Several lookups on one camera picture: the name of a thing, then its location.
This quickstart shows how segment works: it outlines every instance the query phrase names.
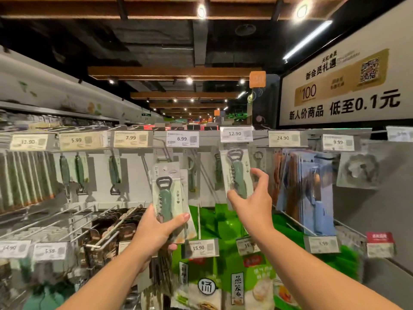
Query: advertisement banner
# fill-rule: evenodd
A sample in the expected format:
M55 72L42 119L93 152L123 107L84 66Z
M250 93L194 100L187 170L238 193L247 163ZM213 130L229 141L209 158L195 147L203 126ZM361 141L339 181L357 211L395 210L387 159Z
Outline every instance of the advertisement banner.
M282 80L280 126L413 118L406 0Z

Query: hand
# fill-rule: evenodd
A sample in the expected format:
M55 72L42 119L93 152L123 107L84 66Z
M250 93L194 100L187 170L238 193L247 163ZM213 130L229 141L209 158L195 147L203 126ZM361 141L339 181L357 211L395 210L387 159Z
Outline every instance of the hand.
M230 190L227 197L248 234L257 239L263 233L274 229L271 216L272 199L268 194L268 175L254 168L251 168L251 173L259 178L254 193L242 199L235 190Z
M140 255L144 255L146 260L151 259L151 257L166 243L169 235L175 229L185 224L189 218L189 213L183 213L168 222L160 223L156 219L155 208L151 203L142 215L135 236L128 248L136 248L136 251ZM168 249L176 250L177 247L176 244L170 244Z

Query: gold coupon graphic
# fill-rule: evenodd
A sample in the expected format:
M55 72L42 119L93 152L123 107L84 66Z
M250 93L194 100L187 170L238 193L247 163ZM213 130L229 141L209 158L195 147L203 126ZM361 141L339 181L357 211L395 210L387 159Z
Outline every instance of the gold coupon graphic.
M294 106L380 86L386 81L389 49L384 49L295 90Z

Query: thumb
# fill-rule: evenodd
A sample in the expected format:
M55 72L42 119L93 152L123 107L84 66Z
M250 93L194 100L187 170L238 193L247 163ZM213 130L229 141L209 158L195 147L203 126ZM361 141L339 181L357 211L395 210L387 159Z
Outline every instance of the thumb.
M190 217L191 215L189 213L179 214L178 216L174 217L172 220L163 223L162 226L169 235L174 230L176 230L178 227L181 227L183 224L185 224L189 220Z
M234 209L237 209L238 206L244 202L245 200L242 199L234 189L231 189L227 192L227 198L232 204Z

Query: green bottle opener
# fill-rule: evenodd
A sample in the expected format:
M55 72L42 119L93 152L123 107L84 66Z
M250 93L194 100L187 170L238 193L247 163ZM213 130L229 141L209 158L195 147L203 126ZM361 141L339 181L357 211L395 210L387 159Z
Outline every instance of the green bottle opener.
M75 167L76 167L76 178L79 184L79 188L76 189L78 195L87 195L85 192L85 173L83 171L83 162L79 154L75 157Z
M219 153L215 154L215 180L217 184L222 183L222 164Z
M121 195L121 191L116 189L116 185L121 182L121 179L119 178L118 165L116 164L116 158L112 155L109 157L109 174L110 182L112 183L110 194L117 196Z
M231 149L227 152L227 157L231 161L231 173L233 179L233 185L238 195L246 199L247 187L244 181L244 167L242 165L242 156L244 152L242 149Z
M69 163L67 163L67 159L64 155L60 156L59 160L60 164L60 173L62 175L62 183L66 191L66 198L70 199L70 172L69 172Z
M193 158L188 157L188 190L195 192L195 161Z
M264 154L261 151L256 151L254 152L254 154L252 155L254 160L256 161L256 165L258 169L261 169L261 160L264 156Z
M172 219L172 178L168 176L159 177L156 180L156 184L159 188L159 204L161 205L160 214L163 217L162 222L168 222Z

